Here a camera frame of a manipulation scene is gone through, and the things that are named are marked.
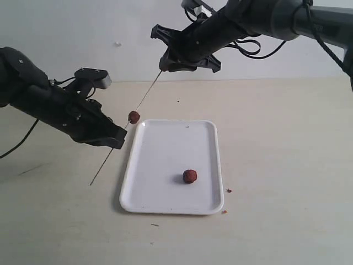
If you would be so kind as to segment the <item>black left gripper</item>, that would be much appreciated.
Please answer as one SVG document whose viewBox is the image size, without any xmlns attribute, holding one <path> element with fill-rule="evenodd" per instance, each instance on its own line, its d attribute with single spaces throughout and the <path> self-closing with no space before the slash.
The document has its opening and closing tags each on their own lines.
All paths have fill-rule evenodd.
<svg viewBox="0 0 353 265">
<path fill-rule="evenodd" d="M 127 131 L 115 125 L 96 100 L 82 99 L 58 87 L 32 85 L 10 103 L 16 109 L 67 134 L 73 141 L 121 149 Z"/>
</svg>

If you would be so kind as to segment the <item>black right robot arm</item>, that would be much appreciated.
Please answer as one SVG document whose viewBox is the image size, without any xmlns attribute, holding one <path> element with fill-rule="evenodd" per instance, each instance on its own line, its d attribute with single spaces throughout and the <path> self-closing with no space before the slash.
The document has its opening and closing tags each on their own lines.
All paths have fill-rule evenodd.
<svg viewBox="0 0 353 265">
<path fill-rule="evenodd" d="M 341 70 L 352 77 L 352 9 L 314 6 L 313 1 L 228 1 L 215 11 L 203 1 L 183 1 L 187 16 L 195 20 L 184 30 L 155 25 L 152 39 L 166 44 L 159 61 L 162 72 L 194 72 L 208 68 L 216 73 L 221 62 L 214 53 L 225 47 L 258 59 L 239 47 L 246 38 L 261 35 L 283 44 L 298 36 L 314 39 Z"/>
</svg>

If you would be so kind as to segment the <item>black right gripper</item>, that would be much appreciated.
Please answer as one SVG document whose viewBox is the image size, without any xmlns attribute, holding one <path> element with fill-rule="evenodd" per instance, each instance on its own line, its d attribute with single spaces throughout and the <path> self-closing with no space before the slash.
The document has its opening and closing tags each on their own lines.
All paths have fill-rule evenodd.
<svg viewBox="0 0 353 265">
<path fill-rule="evenodd" d="M 213 54 L 242 36 L 243 29 L 226 17 L 225 7 L 209 18 L 199 15 L 182 31 L 158 24 L 151 31 L 152 39 L 159 39 L 167 46 L 159 60 L 159 69 L 168 72 L 208 68 L 216 73 L 221 70 L 221 62 Z"/>
</svg>

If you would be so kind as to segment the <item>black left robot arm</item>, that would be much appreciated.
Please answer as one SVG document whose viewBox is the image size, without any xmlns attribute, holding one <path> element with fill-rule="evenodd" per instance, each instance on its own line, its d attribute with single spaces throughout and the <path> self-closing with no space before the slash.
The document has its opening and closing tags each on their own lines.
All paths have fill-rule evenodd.
<svg viewBox="0 0 353 265">
<path fill-rule="evenodd" d="M 11 105 L 80 144 L 122 148 L 126 130 L 89 97 L 91 91 L 110 84 L 106 70 L 81 68 L 71 83 L 60 87 L 20 51 L 1 48 L 1 106 Z"/>
</svg>

